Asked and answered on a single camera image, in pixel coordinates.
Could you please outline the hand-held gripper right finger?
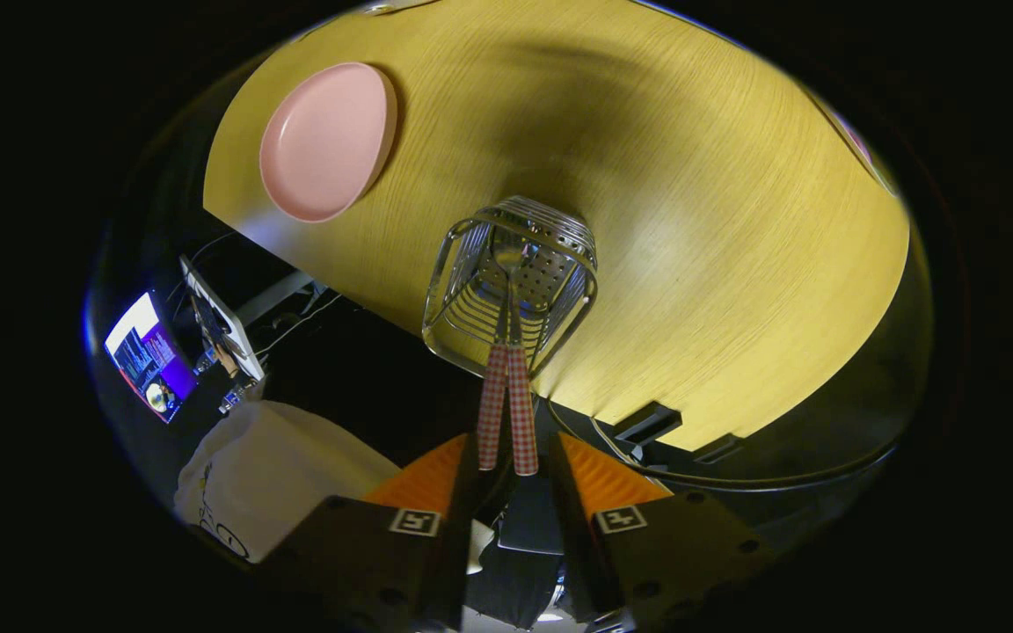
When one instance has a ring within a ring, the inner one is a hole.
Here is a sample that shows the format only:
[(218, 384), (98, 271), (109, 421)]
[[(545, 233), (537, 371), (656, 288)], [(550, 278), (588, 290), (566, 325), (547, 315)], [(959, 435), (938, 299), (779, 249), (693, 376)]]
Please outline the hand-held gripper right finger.
[(592, 629), (699, 629), (775, 550), (702, 491), (668, 492), (582, 440), (550, 441), (565, 580)]

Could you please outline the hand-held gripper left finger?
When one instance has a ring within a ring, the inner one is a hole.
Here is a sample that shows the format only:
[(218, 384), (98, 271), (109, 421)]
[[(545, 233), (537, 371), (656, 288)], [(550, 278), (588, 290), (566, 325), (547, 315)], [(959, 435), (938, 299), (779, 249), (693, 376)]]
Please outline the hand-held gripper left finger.
[(327, 497), (257, 566), (258, 585), (317, 608), (333, 632), (461, 629), (477, 464), (463, 433), (385, 494)]

